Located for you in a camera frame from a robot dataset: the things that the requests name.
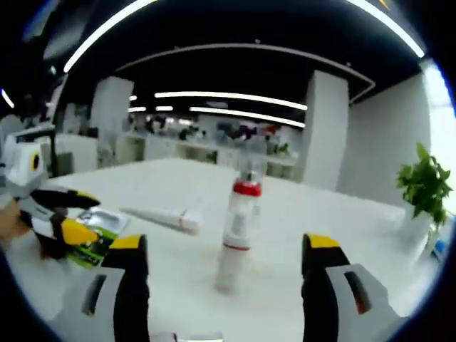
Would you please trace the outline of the person's left hand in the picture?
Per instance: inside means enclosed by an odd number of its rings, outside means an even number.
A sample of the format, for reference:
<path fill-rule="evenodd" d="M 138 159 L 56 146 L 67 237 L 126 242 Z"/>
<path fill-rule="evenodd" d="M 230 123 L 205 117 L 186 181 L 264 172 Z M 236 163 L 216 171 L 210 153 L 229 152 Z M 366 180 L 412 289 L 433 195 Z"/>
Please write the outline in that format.
<path fill-rule="evenodd" d="M 1 208 L 1 248 L 7 250 L 11 241 L 31 231 L 30 226 L 21 219 L 19 206 L 11 201 Z"/>

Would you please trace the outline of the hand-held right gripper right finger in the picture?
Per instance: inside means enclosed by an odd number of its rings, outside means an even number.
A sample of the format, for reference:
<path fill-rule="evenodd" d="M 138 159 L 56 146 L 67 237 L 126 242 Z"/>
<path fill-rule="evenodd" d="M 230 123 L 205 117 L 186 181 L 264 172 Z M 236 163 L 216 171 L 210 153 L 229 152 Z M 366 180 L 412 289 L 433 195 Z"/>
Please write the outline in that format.
<path fill-rule="evenodd" d="M 388 341 L 408 320 L 388 290 L 339 243 L 306 233 L 302 239 L 304 341 Z"/>

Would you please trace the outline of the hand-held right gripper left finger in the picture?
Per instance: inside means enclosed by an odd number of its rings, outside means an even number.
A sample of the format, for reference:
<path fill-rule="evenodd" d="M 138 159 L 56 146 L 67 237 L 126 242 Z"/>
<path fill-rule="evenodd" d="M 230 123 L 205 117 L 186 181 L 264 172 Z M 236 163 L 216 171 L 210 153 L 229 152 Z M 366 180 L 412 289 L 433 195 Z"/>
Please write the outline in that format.
<path fill-rule="evenodd" d="M 70 278 L 50 321 L 62 341 L 148 341 L 147 238 L 117 239 L 100 266 Z"/>

